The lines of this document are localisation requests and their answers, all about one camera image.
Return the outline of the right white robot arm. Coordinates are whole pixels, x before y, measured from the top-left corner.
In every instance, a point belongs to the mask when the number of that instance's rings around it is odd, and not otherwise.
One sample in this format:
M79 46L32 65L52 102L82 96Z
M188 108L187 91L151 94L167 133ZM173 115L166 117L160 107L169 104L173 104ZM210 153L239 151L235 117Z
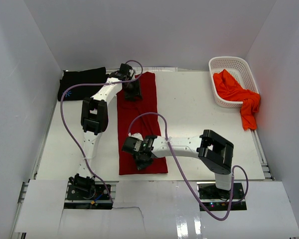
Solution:
M233 193L231 170L234 144L216 132L206 129L200 136L170 137L140 133L128 136L122 151L133 156L138 169L145 169L155 159L177 156L196 158L215 174L215 192L222 199Z

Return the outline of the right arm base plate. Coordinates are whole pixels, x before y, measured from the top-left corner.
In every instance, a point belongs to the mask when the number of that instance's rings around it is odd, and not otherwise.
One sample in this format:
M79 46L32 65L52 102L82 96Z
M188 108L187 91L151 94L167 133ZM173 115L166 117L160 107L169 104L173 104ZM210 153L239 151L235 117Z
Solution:
M198 183L197 190L201 202L208 210L211 212L227 211L230 191L218 189L215 183ZM231 211L247 210L244 194L242 183L234 183Z

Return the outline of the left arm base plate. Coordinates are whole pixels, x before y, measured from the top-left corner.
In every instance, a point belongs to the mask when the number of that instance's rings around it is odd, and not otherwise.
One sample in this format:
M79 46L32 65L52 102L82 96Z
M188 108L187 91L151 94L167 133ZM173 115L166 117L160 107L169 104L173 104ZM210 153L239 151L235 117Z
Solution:
M90 192L86 192L68 183L64 209L111 210L111 185L107 184L107 187L108 189L102 183L95 184Z

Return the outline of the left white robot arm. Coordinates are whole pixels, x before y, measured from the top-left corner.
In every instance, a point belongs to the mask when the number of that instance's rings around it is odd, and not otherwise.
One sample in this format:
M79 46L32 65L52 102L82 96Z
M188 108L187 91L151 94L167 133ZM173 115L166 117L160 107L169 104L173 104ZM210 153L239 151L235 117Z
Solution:
M140 82L136 77L136 71L129 63L130 61L122 63L119 70L109 75L106 85L93 96L83 100L81 110L81 126L84 133L83 160L79 164L78 173L69 178L69 181L85 199L95 194L96 176L90 163L96 155L101 136L109 123L108 104L120 91L123 91L127 101L142 99Z

